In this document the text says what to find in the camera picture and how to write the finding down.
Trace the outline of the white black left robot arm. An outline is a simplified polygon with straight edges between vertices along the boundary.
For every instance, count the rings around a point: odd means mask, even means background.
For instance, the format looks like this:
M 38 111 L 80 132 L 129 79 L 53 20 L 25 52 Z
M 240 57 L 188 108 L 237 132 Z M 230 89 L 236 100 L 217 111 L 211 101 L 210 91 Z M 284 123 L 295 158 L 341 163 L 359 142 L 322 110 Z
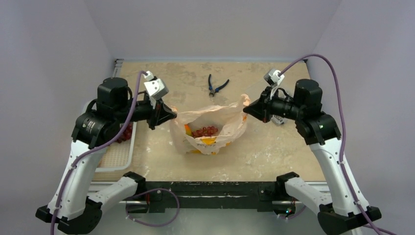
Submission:
M 125 79 L 110 77 L 98 86 L 96 99 L 77 118 L 64 175 L 51 201 L 36 211 L 38 219 L 50 224 L 51 234 L 60 230 L 67 235 L 86 235 L 103 213 L 124 199 L 150 204 L 146 179 L 134 172 L 125 173 L 99 192 L 88 193 L 107 148 L 131 122 L 144 120 L 155 129 L 177 116 L 162 100 L 169 92 L 166 84 L 150 72 L 140 72 L 138 77 L 145 79 L 143 100 L 138 100 L 140 90 L 132 91 Z

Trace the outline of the light red fake grape bunch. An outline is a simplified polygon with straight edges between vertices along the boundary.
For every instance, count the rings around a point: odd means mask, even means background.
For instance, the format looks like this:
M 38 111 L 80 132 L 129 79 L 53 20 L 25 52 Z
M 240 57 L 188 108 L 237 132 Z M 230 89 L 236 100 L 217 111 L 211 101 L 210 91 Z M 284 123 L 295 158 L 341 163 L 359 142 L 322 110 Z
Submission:
M 199 137 L 212 137 L 215 136 L 216 134 L 219 133 L 219 130 L 217 127 L 215 126 L 206 126 L 206 127 L 202 127 L 198 130 L 194 130 L 192 131 L 192 134 L 194 138 L 199 138 Z

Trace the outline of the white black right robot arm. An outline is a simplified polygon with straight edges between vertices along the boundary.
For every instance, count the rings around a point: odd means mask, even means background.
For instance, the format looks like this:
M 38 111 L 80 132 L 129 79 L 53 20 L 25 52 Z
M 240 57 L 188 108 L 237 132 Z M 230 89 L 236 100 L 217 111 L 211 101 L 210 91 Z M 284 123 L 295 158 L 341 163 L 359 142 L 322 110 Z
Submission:
M 301 79 L 292 98 L 272 96 L 267 87 L 259 99 L 244 108 L 254 118 L 269 122 L 276 115 L 293 120 L 322 169 L 329 195 L 290 172 L 277 177 L 276 196 L 300 200 L 316 216 L 328 235 L 359 235 L 362 227 L 381 218 L 359 191 L 350 167 L 341 152 L 341 133 L 335 119 L 322 111 L 322 89 L 314 80 Z

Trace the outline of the translucent orange plastic bag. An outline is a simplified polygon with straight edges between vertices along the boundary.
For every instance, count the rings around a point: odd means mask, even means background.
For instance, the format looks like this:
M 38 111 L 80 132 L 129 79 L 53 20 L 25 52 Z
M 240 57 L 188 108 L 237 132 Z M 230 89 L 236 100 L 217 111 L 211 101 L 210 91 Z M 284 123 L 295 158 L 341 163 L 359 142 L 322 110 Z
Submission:
M 177 114 L 169 122 L 173 145 L 181 153 L 216 155 L 241 137 L 248 126 L 243 109 L 250 104 L 247 94 L 229 105 L 206 106 Z

